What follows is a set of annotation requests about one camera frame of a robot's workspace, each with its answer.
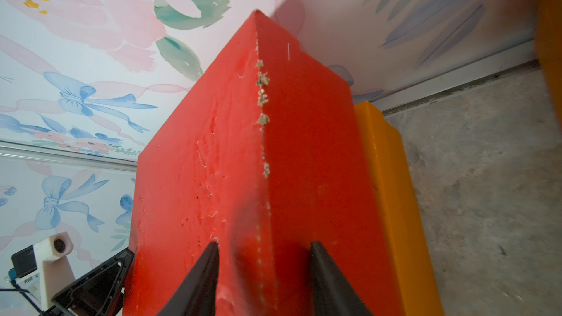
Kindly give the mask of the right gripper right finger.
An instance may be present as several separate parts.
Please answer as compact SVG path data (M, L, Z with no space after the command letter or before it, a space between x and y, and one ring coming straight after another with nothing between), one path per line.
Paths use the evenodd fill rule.
M310 273L314 315L373 315L320 241L311 242Z

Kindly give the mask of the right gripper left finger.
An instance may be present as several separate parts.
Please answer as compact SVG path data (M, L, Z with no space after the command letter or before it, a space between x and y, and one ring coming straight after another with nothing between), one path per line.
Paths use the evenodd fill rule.
M212 241L157 315L215 316L219 269L219 244Z

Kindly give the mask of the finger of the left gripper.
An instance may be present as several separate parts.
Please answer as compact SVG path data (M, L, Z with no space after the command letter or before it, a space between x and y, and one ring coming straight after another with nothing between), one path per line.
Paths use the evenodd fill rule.
M124 305L124 285L133 258L134 253L125 248L68 285L51 299L51 314L117 315Z

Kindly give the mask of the red shoebox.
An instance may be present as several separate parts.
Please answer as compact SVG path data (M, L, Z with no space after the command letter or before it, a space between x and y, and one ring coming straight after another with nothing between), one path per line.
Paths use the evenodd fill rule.
M156 315L212 241L218 315L311 315L313 241L404 313L350 87L260 11L138 159L123 313Z

